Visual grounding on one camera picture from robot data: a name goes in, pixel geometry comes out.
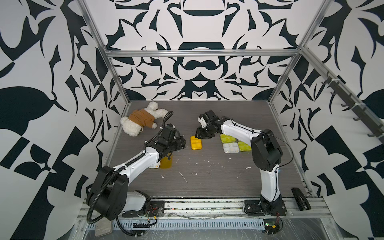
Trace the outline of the yellow pillbox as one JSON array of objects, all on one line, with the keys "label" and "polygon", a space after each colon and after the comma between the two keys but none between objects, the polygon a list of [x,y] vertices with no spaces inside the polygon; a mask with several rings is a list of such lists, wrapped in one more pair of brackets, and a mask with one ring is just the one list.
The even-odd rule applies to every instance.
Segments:
[{"label": "yellow pillbox", "polygon": [[149,166],[150,169],[170,169],[173,163],[173,157],[164,157],[159,162]]},{"label": "yellow pillbox", "polygon": [[197,139],[195,136],[191,136],[190,141],[192,150],[201,150],[203,148],[201,139]]}]

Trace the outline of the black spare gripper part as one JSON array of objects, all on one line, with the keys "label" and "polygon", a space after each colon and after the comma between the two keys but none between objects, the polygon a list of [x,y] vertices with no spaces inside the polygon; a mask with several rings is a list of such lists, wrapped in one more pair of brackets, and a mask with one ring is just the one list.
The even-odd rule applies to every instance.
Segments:
[{"label": "black spare gripper part", "polygon": [[304,193],[299,188],[292,188],[291,191],[293,193],[294,199],[300,211],[312,209],[309,201],[307,200]]}]

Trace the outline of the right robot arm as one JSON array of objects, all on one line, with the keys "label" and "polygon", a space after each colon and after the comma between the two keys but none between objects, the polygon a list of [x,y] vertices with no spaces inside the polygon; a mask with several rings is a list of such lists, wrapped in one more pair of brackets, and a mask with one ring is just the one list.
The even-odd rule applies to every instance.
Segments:
[{"label": "right robot arm", "polygon": [[211,139],[216,134],[227,135],[251,147],[253,161],[259,168],[262,180],[261,200],[270,208],[281,198],[279,174],[283,151],[273,132],[251,129],[228,117],[218,117],[212,110],[198,117],[201,124],[195,137]]}]

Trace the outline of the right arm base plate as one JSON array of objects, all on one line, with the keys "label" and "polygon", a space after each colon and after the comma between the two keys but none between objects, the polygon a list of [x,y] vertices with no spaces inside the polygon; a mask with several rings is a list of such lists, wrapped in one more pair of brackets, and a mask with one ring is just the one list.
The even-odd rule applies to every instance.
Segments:
[{"label": "right arm base plate", "polygon": [[246,200],[244,212],[248,216],[286,216],[287,208],[281,198],[269,202],[264,198],[260,200]]}]

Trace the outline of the white plush bunny toy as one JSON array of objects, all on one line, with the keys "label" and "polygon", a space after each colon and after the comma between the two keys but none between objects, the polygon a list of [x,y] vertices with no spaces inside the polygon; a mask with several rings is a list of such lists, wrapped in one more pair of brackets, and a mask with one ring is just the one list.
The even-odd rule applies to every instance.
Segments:
[{"label": "white plush bunny toy", "polygon": [[156,129],[158,125],[155,120],[164,118],[167,113],[167,110],[159,109],[158,103],[150,102],[147,107],[134,110],[128,117],[122,117],[120,123],[127,135],[137,137],[144,128]]}]

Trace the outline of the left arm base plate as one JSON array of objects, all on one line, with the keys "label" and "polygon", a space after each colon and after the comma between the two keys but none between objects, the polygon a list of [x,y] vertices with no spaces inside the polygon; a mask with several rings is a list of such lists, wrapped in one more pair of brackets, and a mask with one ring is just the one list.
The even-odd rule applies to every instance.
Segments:
[{"label": "left arm base plate", "polygon": [[144,218],[144,217],[162,217],[165,210],[165,201],[150,201],[145,203],[139,211],[123,212],[123,218]]}]

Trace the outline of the grey sponge block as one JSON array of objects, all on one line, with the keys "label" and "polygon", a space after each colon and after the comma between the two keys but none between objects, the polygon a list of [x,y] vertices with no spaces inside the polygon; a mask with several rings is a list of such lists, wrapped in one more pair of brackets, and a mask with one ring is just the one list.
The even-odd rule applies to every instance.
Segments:
[{"label": "grey sponge block", "polygon": [[95,237],[102,237],[112,233],[114,230],[113,221],[103,218],[95,223]]}]

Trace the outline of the green circuit board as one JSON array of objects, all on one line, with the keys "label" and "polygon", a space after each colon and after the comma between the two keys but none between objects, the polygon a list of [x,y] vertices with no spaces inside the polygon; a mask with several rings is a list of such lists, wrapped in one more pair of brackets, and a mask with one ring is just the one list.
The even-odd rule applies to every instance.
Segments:
[{"label": "green circuit board", "polygon": [[264,219],[264,230],[263,233],[269,236],[276,235],[284,227],[284,222],[282,220],[272,220]]}]

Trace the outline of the wall hook rack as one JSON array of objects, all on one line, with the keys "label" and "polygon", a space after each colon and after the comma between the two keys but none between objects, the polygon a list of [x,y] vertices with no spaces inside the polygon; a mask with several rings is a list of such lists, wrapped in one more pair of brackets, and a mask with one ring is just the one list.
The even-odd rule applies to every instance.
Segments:
[{"label": "wall hook rack", "polygon": [[362,122],[371,133],[369,138],[376,138],[384,144],[384,122],[350,90],[340,79],[333,76],[329,71],[326,73],[327,79],[322,82],[323,85],[328,85],[333,92],[332,96],[338,96],[343,104],[343,108],[351,110],[356,117],[355,122]]}]

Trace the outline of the green pillbox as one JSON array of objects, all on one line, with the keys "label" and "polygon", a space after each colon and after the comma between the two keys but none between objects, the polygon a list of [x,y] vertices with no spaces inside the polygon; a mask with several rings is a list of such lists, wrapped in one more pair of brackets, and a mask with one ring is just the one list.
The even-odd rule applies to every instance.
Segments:
[{"label": "green pillbox", "polygon": [[235,143],[237,141],[236,138],[228,135],[223,135],[223,134],[220,135],[220,139],[223,144]]},{"label": "green pillbox", "polygon": [[249,145],[247,145],[242,141],[238,142],[238,146],[239,146],[240,152],[250,152],[252,150],[252,148]]}]

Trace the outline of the clear lid pillbox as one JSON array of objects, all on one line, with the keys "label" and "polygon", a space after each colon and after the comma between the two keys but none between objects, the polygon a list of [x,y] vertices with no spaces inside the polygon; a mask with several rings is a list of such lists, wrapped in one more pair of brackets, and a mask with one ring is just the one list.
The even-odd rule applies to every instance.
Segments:
[{"label": "clear lid pillbox", "polygon": [[240,152],[238,143],[224,143],[223,150],[225,154],[237,154]]}]

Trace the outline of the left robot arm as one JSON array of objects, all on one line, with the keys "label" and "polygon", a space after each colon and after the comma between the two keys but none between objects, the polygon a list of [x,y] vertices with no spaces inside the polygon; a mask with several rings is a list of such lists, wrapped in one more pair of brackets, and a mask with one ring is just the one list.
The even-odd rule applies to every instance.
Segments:
[{"label": "left robot arm", "polygon": [[174,151],[185,147],[184,137],[172,124],[167,124],[139,154],[118,166],[105,166],[99,170],[86,199],[89,206],[87,223],[94,224],[102,218],[111,221],[125,211],[146,210],[150,197],[138,191],[129,193],[129,184],[152,165],[163,158],[169,159]]}]

